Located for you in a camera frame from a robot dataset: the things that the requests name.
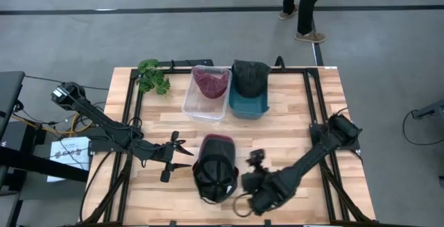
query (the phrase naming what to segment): green plant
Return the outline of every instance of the green plant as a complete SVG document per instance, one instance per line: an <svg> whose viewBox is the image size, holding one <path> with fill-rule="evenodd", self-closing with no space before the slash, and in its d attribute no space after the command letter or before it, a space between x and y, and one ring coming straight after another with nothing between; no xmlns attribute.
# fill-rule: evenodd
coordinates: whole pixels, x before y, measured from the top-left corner
<svg viewBox="0 0 444 227"><path fill-rule="evenodd" d="M155 87L155 92L164 95L168 92L170 86L169 79L164 77L164 72L157 69L159 60L148 59L139 63L139 72L142 74L139 79L139 91L149 92Z"/></svg>

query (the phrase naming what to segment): wooden table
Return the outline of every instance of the wooden table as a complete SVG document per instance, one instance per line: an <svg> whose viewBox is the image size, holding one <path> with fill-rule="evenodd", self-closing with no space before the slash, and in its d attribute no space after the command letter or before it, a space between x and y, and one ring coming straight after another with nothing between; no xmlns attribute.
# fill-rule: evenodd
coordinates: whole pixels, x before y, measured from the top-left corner
<svg viewBox="0 0 444 227"><path fill-rule="evenodd" d="M105 113L113 120L122 118L131 68L114 69ZM347 106L339 72L336 68L319 68L321 84L330 114ZM174 162L194 164L199 146L208 133L228 135L237 147L236 166L240 174L250 171L245 162L250 151L263 148L266 151L265 167L271 171L293 164L311 148L308 125L311 123L307 95L301 74L270 74L268 78L268 103L270 110L257 121L234 118L230 111L220 124L203 124L190 121L182 114L181 106L185 97L190 75L169 75L171 91L166 96L152 92L144 95L141 118L145 137L150 142L164 143L172 131L180 131L180 139L187 142L184 147L195 154L194 157L177 153ZM317 102L314 81L311 80L314 100ZM134 113L136 94L130 115ZM317 117L321 114L316 103ZM370 218L374 218L373 207L368 193L366 178L360 160L349 151L336 152L342 175L343 186L357 206ZM104 153L95 155L89 178L102 160ZM114 154L105 161L87 195L83 215L89 216L108 190ZM261 217L241 218L232 211L233 198L242 193L239 186L226 201L209 205L199 199L191 169L178 169L171 173L169 183L160 182L163 163L148 161L142 168L134 159L126 203L124 224L263 224L271 219L273 224L326 224L329 223L325 205L321 171L318 166L306 174L296 195L277 210ZM112 207L111 220L117 218L117 205L120 192L117 192ZM332 188L335 213L341 218L336 192ZM239 200L242 213L248 209L246 201Z"/></svg>

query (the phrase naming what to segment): baseball cap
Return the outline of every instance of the baseball cap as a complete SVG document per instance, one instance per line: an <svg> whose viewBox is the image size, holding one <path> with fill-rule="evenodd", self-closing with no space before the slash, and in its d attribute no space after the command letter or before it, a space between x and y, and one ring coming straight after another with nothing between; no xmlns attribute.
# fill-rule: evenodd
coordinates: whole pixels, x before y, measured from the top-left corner
<svg viewBox="0 0 444 227"><path fill-rule="evenodd" d="M236 190L239 170L235 158L231 137L209 134L203 140L193 175L199 195L206 203L220 203Z"/></svg>
<svg viewBox="0 0 444 227"><path fill-rule="evenodd" d="M231 72L236 91L243 97L255 98L265 91L271 68L262 62L234 60Z"/></svg>
<svg viewBox="0 0 444 227"><path fill-rule="evenodd" d="M217 99L223 95L228 86L229 72L223 72L220 78L201 67L192 67L191 72L200 91L208 99Z"/></svg>

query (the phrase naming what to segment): dark red cap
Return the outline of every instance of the dark red cap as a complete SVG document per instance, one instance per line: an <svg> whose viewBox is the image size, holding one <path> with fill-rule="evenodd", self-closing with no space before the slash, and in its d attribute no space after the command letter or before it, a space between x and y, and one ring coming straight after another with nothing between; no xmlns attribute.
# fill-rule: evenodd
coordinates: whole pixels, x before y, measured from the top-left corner
<svg viewBox="0 0 444 227"><path fill-rule="evenodd" d="M208 99L217 99L223 95L228 86L228 73L222 74L222 77L217 78L209 74L204 69L197 67L191 68L194 81L199 86L200 91Z"/></svg>

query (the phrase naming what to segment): gray concrete floor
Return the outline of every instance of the gray concrete floor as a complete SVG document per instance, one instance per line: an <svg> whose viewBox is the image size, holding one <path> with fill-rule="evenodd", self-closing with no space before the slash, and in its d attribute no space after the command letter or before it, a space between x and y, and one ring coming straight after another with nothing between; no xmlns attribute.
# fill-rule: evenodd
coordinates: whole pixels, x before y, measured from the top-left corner
<svg viewBox="0 0 444 227"><path fill-rule="evenodd" d="M0 0L0 10L278 6L281 0ZM436 5L444 0L320 0L319 6ZM338 66L350 113L363 129L364 170L377 218L386 223L442 226L444 146L412 146L402 137L405 114L444 97L441 32L444 11L315 12L324 63ZM145 58L234 58L314 65L310 44L296 42L296 21L275 12L152 15L0 16L1 70L22 70L106 87L116 66ZM69 115L49 101L53 83L25 80L27 111L44 121ZM88 90L93 102L106 92ZM443 138L443 122L409 121L412 139ZM0 198L0 225L12 203ZM57 226L77 220L80 199L26 201L19 223Z"/></svg>

